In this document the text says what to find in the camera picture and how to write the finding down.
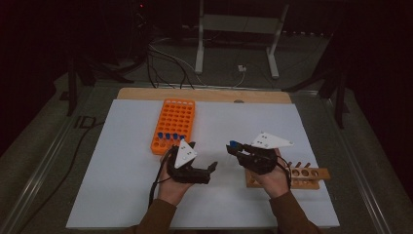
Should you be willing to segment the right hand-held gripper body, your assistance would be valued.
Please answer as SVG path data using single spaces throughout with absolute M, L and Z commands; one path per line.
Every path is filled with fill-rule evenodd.
M 270 173 L 275 166 L 278 166 L 278 149 L 281 147 L 292 146 L 293 142 L 281 138 L 279 136 L 274 136 L 268 133 L 260 133 L 251 144 L 244 143 L 244 147 L 249 150 L 248 152 L 243 152 L 245 159 L 239 161 L 240 165 L 243 167 L 247 166 L 258 166 L 259 168 L 272 167 L 268 172 Z

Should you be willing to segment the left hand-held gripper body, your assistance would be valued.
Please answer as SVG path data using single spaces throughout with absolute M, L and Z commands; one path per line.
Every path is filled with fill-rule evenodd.
M 192 166 L 198 153 L 192 149 L 186 140 L 181 140 L 171 149 L 167 170 L 171 178 L 180 183 L 208 184 L 210 172 Z

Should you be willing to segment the orange test tube rack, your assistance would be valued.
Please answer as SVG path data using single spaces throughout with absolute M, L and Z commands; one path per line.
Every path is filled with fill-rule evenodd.
M 158 122 L 150 144 L 152 153 L 164 155 L 171 146 L 178 145 L 180 136 L 185 135 L 186 141 L 191 140 L 195 120 L 196 103 L 190 99 L 166 98 L 162 105 Z M 157 133 L 164 134 L 163 142 L 159 142 Z M 170 144 L 165 142 L 165 134 L 170 133 Z M 174 143 L 172 134 L 178 133 L 178 142 Z

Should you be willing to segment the wooden test tube rack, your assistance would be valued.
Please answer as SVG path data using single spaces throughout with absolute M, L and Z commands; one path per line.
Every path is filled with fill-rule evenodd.
M 258 166 L 247 166 L 245 168 L 245 184 L 249 188 L 259 188 L 261 185 L 251 176 L 251 172 L 267 173 L 272 167 L 259 168 Z M 305 167 L 298 163 L 297 167 L 292 167 L 290 163 L 285 164 L 286 175 L 290 179 L 291 189 L 320 189 L 319 183 L 322 180 L 329 180 L 330 173 L 327 168 Z

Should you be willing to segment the person's left hand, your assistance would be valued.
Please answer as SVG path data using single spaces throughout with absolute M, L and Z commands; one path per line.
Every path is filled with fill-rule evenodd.
M 177 206 L 193 183 L 176 182 L 168 174 L 167 164 L 163 164 L 159 177 L 157 198 Z

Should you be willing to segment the person's right hand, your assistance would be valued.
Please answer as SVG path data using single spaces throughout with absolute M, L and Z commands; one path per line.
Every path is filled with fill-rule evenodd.
M 290 191 L 287 175 L 284 171 L 285 162 L 281 157 L 278 157 L 278 166 L 267 174 L 259 175 L 251 172 L 251 176 L 264 188 L 271 199 L 281 197 Z

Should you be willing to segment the white table mat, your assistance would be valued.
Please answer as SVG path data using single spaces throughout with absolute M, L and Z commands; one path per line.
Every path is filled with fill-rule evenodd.
M 141 221 L 159 158 L 150 149 L 161 103 L 155 100 L 113 101 L 71 214 L 73 229 L 123 228 Z M 192 140 L 194 165 L 217 165 L 207 184 L 185 194 L 172 221 L 174 229 L 240 229 L 276 226 L 261 188 L 245 184 L 244 168 L 228 154 L 227 144 L 251 143 L 260 133 L 291 141 L 281 150 L 292 163 L 317 160 L 293 104 L 204 102 L 196 104 Z

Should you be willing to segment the black floor stand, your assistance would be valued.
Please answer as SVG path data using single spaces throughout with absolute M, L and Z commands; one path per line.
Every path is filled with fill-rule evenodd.
M 77 79 L 80 79 L 82 84 L 85 86 L 93 86 L 96 82 L 94 71 L 98 71 L 106 75 L 108 78 L 120 83 L 131 83 L 131 80 L 123 77 L 123 74 L 131 72 L 137 68 L 137 64 L 134 63 L 132 65 L 113 70 L 90 56 L 74 54 L 69 54 L 67 56 L 67 65 L 68 91 L 62 96 L 62 98 L 69 101 L 67 111 L 68 116 L 71 116 L 77 107 Z
M 291 87 L 283 88 L 282 91 L 296 93 L 318 81 L 323 81 L 318 90 L 318 96 L 320 98 L 331 98 L 335 96 L 334 119 L 338 127 L 343 129 L 344 100 L 347 81 L 347 76 L 343 68 L 337 66 L 322 68 L 318 65 L 310 78 Z

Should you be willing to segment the white metal frame stand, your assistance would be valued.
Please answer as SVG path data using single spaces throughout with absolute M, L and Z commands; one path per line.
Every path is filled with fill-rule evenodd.
M 280 40 L 284 21 L 289 9 L 288 3 L 282 4 L 281 14 L 276 18 L 260 18 L 249 16 L 212 15 L 205 13 L 205 0 L 199 0 L 199 29 L 198 49 L 195 62 L 195 73 L 202 74 L 204 66 L 204 32 L 206 30 L 226 32 L 247 32 L 258 34 L 272 34 L 273 42 L 266 48 L 266 57 L 270 68 L 271 77 L 280 77 L 275 51 Z

